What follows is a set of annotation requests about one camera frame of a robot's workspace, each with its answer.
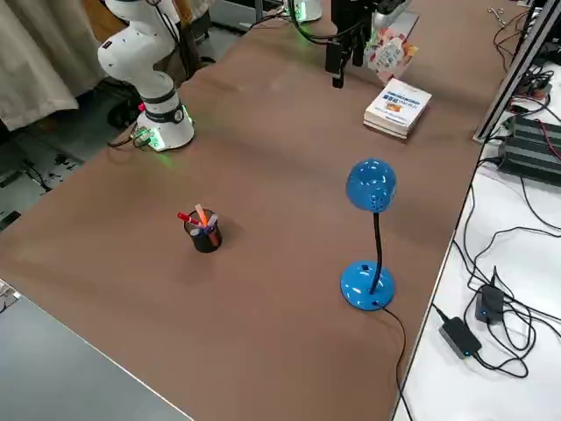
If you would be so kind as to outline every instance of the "cable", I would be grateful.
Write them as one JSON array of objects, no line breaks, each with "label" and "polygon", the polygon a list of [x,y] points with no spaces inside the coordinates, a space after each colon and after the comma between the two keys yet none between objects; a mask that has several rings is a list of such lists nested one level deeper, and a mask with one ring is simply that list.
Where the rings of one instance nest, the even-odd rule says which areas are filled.
[{"label": "cable", "polygon": [[448,322],[448,321],[450,320],[450,319],[448,318],[448,316],[446,316],[446,315],[444,314],[444,312],[443,312],[442,310],[440,310],[440,309],[437,307],[436,304],[434,304],[434,302],[433,302],[433,303],[430,303],[430,305],[431,305],[432,307],[434,307],[434,309],[435,309],[435,310],[437,311],[437,313],[438,313],[438,316],[440,316],[440,318],[442,319],[443,322],[446,323],[446,322]]},{"label": "cable", "polygon": [[403,346],[401,347],[400,357],[397,359],[397,362],[395,363],[395,384],[397,386],[397,390],[399,391],[400,398],[403,401],[403,406],[405,407],[405,411],[407,412],[409,421],[413,421],[411,410],[409,409],[409,405],[407,404],[407,401],[405,400],[405,396],[403,395],[403,389],[401,388],[400,375],[399,375],[401,361],[403,360],[403,355],[405,354],[405,349],[407,348],[407,333],[405,332],[405,327],[403,327],[403,323],[401,322],[400,318],[395,316],[395,314],[392,311],[388,310],[385,307],[382,307],[381,309],[384,310],[387,314],[389,314],[392,318],[394,318],[397,321],[397,323],[401,328],[401,333],[403,334]]},{"label": "cable", "polygon": [[[481,160],[480,162],[478,162],[478,166],[482,165],[485,161],[486,160]],[[498,282],[501,283],[501,286],[503,286],[507,290],[507,292],[503,291],[503,294],[504,294],[504,297],[505,297],[505,306],[507,307],[507,309],[503,311],[503,314],[512,313],[516,317],[518,317],[518,319],[521,320],[526,326],[528,326],[528,335],[526,336],[526,339],[524,340],[524,343],[521,344],[521,345],[518,345],[511,338],[511,335],[508,331],[508,326],[507,326],[507,321],[506,320],[503,320],[502,327],[503,327],[503,330],[505,332],[505,336],[507,337],[507,341],[508,341],[507,343],[505,343],[505,342],[503,342],[502,340],[499,339],[499,337],[493,331],[492,326],[487,322],[486,327],[487,327],[487,331],[488,331],[489,335],[497,342],[497,344],[505,352],[508,353],[509,357],[499,364],[489,363],[488,361],[486,361],[483,358],[481,353],[476,353],[474,355],[474,358],[484,369],[491,370],[491,371],[497,371],[497,372],[502,373],[504,375],[510,375],[512,377],[515,377],[515,378],[525,378],[529,375],[529,369],[528,369],[528,366],[526,365],[524,359],[534,349],[534,346],[536,345],[536,340],[537,340],[537,332],[536,332],[536,328],[534,326],[534,323],[539,322],[539,323],[543,323],[545,325],[548,325],[553,331],[555,331],[556,335],[558,335],[558,337],[561,338],[561,333],[559,333],[547,321],[545,321],[545,320],[541,319],[540,317],[536,316],[536,314],[538,314],[542,317],[552,318],[552,319],[554,319],[558,322],[561,322],[561,318],[557,318],[557,317],[552,316],[550,314],[547,314],[543,311],[540,311],[540,310],[537,310],[535,308],[529,307],[528,305],[524,304],[520,300],[516,299],[513,291],[508,287],[508,285],[499,276],[496,267],[494,267],[493,277],[491,279],[489,279],[481,271],[481,269],[478,267],[477,262],[478,262],[478,259],[481,258],[481,256],[484,253],[486,253],[493,246],[495,240],[499,236],[501,236],[502,234],[506,234],[506,233],[509,233],[509,232],[515,232],[515,231],[523,231],[523,232],[547,235],[547,236],[550,236],[550,237],[556,238],[556,239],[561,238],[561,234],[555,234],[555,233],[552,233],[552,232],[547,232],[547,231],[544,231],[544,230],[525,227],[525,226],[515,226],[515,227],[512,227],[512,228],[505,229],[505,230],[500,230],[500,231],[497,231],[497,232],[494,233],[494,235],[492,236],[489,243],[479,253],[477,253],[475,255],[475,257],[472,259],[472,257],[470,256],[470,254],[467,250],[467,247],[466,247],[466,235],[465,235],[466,232],[467,232],[469,222],[470,222],[470,220],[472,218],[472,215],[475,211],[475,206],[476,206],[475,191],[474,191],[472,185],[470,186],[469,194],[472,195],[472,208],[470,209],[470,211],[468,213],[468,217],[465,221],[465,226],[464,226],[463,240],[464,240],[465,255],[464,255],[462,249],[460,248],[458,242],[456,240],[452,241],[452,244],[458,249],[458,251],[460,253],[460,256],[462,258],[462,261],[464,262],[465,268],[466,268],[468,274],[470,275],[469,279],[468,279],[468,282],[467,282],[467,288],[469,288],[471,291],[474,292],[474,294],[472,296],[472,299],[466,305],[465,310],[464,310],[464,323],[468,327],[468,329],[470,329],[470,326],[467,322],[467,313],[468,313],[469,309],[472,307],[472,304],[475,301],[475,298],[477,297],[478,294],[481,294],[481,289],[485,285],[490,286],[491,288],[500,289],[495,284],[495,280],[497,280]],[[478,279],[482,283],[482,285],[480,285],[476,289],[473,288],[472,285],[471,285],[473,279]],[[522,368],[522,371],[519,372],[518,370],[517,371],[510,370],[508,367],[513,363],[518,364]]]},{"label": "cable", "polygon": [[290,20],[292,21],[292,25],[296,28],[296,30],[309,42],[313,44],[317,44],[320,46],[326,46],[328,44],[333,44],[334,40],[341,38],[343,35],[354,31],[355,29],[360,28],[364,25],[363,21],[359,21],[355,25],[333,35],[315,35],[313,33],[305,32],[302,27],[300,26],[300,22],[298,22],[298,18],[296,17],[296,10],[295,10],[295,0],[288,0],[288,15],[290,16]]},{"label": "cable", "polygon": [[540,221],[542,224],[544,224],[546,226],[549,226],[550,228],[553,228],[554,230],[561,231],[561,226],[556,226],[554,224],[550,224],[549,222],[545,221],[542,217],[540,217],[537,214],[537,212],[534,210],[531,203],[529,202],[528,192],[526,191],[526,183],[524,182],[524,178],[522,176],[520,176],[520,184],[522,185],[522,193],[524,194],[524,200],[526,201],[526,204],[528,205],[529,210],[534,214],[534,216],[537,218],[537,220]]},{"label": "cable", "polygon": [[[537,99],[532,98],[531,96],[522,96],[522,97],[515,96],[515,97],[520,98],[520,99],[525,99],[527,101],[532,101],[533,103],[539,103],[540,105],[543,105]],[[546,110],[547,112],[549,112],[559,123],[561,123],[561,117],[558,116],[555,112],[553,112],[551,110],[551,108],[549,107],[549,105],[544,106],[543,109]]]},{"label": "cable", "polygon": [[561,161],[561,155],[559,155],[559,152],[555,149],[555,147],[551,143],[550,137],[547,135],[547,130],[545,128],[545,125],[543,125],[542,120],[536,119],[535,121],[537,121],[540,124],[542,128],[543,138],[547,142],[547,146],[550,149],[551,153],[553,153],[557,157],[557,159]]},{"label": "cable", "polygon": [[164,14],[161,9],[160,9],[160,2],[161,0],[145,0],[148,4],[150,4],[153,8],[156,9],[156,11],[158,12],[158,15],[160,16],[160,19],[162,21],[162,23],[164,24],[164,26],[166,27],[167,31],[169,32],[170,36],[172,37],[172,39],[174,40],[175,46],[174,46],[174,50],[179,49],[179,56],[181,59],[181,64],[183,65],[183,69],[185,70],[185,76],[187,78],[190,77],[191,72],[189,71],[188,68],[188,61],[187,58],[185,57],[185,54],[183,52],[183,48],[181,48],[181,31],[178,30],[179,35],[177,35],[174,31],[174,24],[172,23],[171,19],[169,18],[168,15]]},{"label": "cable", "polygon": [[27,176],[29,178],[31,178],[32,180],[34,180],[39,186],[41,186],[43,188],[43,190],[45,192],[49,192],[52,189],[46,184],[45,180],[43,179],[43,176],[41,175],[41,173],[33,166],[33,164],[29,161],[29,160],[23,160],[22,161],[24,163],[24,165],[30,169],[33,173],[35,173],[35,175],[39,178],[38,180],[36,180],[31,174],[29,174],[29,171],[25,171],[25,173],[27,174]]},{"label": "cable", "polygon": [[283,16],[284,11],[279,11],[278,13],[274,13],[273,15],[265,15],[263,18],[261,18],[260,20],[257,20],[255,22],[253,22],[249,28],[247,28],[248,31],[250,31],[252,28],[254,28],[257,25],[261,25],[264,24],[265,22],[268,22],[269,20],[273,20],[273,19],[282,19],[282,20],[288,20],[285,16]]},{"label": "cable", "polygon": [[372,287],[370,287],[370,294],[373,294],[378,286],[378,280],[380,279],[380,273],[382,270],[382,238],[380,236],[380,214],[373,213],[374,222],[374,236],[376,237],[376,254],[378,261],[376,261],[376,272],[374,272],[374,279],[372,282]]},{"label": "cable", "polygon": [[502,51],[505,51],[506,53],[510,54],[511,56],[514,56],[514,55],[512,53],[510,53],[504,46],[502,46],[502,43],[507,41],[508,39],[513,38],[515,35],[519,35],[520,33],[522,33],[522,31],[518,31],[515,34],[508,36],[507,38],[503,39],[501,42],[497,41],[497,37],[499,37],[499,34],[501,34],[501,32],[503,32],[507,27],[509,27],[514,21],[516,21],[517,19],[522,19],[522,17],[524,15],[527,15],[527,14],[528,14],[528,11],[523,11],[522,13],[519,13],[518,15],[514,16],[504,26],[502,26],[502,28],[499,29],[499,31],[497,31],[497,33],[493,37],[494,47],[502,58],[502,68],[504,69],[505,72],[508,71],[508,68],[507,68],[506,58],[505,58],[504,54],[502,53]]},{"label": "cable", "polygon": [[522,116],[522,117],[527,117],[527,116],[530,116],[532,114],[537,114],[538,112],[541,112],[541,111],[545,110],[547,107],[550,106],[551,95],[546,94],[544,98],[545,98],[545,101],[543,103],[540,103],[538,100],[536,100],[535,98],[533,98],[531,96],[517,96],[517,95],[513,96],[513,99],[529,100],[529,101],[533,101],[535,103],[540,104],[540,107],[535,109],[535,110],[530,110],[530,111],[527,111],[527,112],[521,112],[521,113],[515,113],[515,114],[517,114],[519,116]]}]

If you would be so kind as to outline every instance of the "blue desk lamp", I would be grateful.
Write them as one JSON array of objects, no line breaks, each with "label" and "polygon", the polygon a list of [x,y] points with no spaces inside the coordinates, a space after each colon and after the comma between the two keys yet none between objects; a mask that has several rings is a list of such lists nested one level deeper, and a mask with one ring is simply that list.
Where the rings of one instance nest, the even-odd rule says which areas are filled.
[{"label": "blue desk lamp", "polygon": [[351,203],[373,213],[378,254],[378,262],[355,261],[341,277],[341,292],[345,300],[360,310],[379,310],[386,307],[394,296],[394,278],[382,267],[379,216],[392,202],[395,184],[393,169],[386,162],[373,158],[355,165],[347,178],[346,194]]}]

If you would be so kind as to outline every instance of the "power adapter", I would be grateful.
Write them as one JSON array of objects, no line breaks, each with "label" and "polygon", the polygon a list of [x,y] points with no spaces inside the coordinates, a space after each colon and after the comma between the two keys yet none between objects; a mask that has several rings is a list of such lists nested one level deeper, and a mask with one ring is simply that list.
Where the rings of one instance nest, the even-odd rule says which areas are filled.
[{"label": "power adapter", "polygon": [[471,357],[481,349],[481,343],[461,318],[450,318],[438,330],[460,359]]},{"label": "power adapter", "polygon": [[505,293],[493,285],[483,285],[475,302],[475,318],[496,325],[502,322]]}]

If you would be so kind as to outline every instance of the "book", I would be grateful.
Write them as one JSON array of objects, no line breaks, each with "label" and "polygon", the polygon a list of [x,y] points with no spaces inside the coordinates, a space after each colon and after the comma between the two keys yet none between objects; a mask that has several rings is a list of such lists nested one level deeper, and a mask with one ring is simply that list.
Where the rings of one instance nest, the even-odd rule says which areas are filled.
[{"label": "book", "polygon": [[406,139],[432,95],[392,79],[365,111],[364,124]]},{"label": "book", "polygon": [[387,84],[392,78],[400,78],[419,48],[412,46],[402,33],[384,28],[373,34],[366,44],[366,64],[378,78]]}]

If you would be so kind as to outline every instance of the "black pen holder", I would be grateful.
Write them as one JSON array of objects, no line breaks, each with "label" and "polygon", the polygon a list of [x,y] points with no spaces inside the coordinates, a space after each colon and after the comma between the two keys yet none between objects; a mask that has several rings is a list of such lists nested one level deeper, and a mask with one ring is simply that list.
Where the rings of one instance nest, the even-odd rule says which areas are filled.
[{"label": "black pen holder", "polygon": [[[207,217],[207,221],[210,221],[210,218],[214,215],[214,212],[209,209],[205,209],[204,213]],[[189,216],[197,221],[201,220],[196,210],[189,213]],[[184,222],[183,228],[193,240],[193,245],[198,252],[212,253],[222,245],[222,233],[220,232],[218,221],[216,221],[214,226],[209,229],[201,228],[200,226],[190,224],[189,222]]]}]

